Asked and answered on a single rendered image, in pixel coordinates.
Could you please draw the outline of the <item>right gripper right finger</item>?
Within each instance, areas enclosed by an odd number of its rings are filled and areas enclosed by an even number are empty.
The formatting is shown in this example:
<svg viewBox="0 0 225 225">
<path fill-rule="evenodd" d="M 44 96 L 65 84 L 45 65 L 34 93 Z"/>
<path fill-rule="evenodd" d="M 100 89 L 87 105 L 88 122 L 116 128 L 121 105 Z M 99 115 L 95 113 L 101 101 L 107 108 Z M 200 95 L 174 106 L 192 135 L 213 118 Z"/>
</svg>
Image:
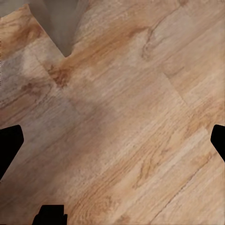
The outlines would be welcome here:
<svg viewBox="0 0 225 225">
<path fill-rule="evenodd" d="M 214 125 L 210 141 L 225 161 L 225 126 Z"/>
</svg>

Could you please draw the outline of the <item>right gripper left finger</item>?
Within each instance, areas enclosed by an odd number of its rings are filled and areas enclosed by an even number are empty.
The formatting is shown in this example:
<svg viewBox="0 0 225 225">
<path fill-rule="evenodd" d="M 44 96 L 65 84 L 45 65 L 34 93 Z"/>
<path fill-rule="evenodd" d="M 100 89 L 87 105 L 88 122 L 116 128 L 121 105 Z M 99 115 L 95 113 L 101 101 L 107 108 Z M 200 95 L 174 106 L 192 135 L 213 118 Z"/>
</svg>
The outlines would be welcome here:
<svg viewBox="0 0 225 225">
<path fill-rule="evenodd" d="M 0 180 L 24 142 L 20 125 L 0 130 Z"/>
</svg>

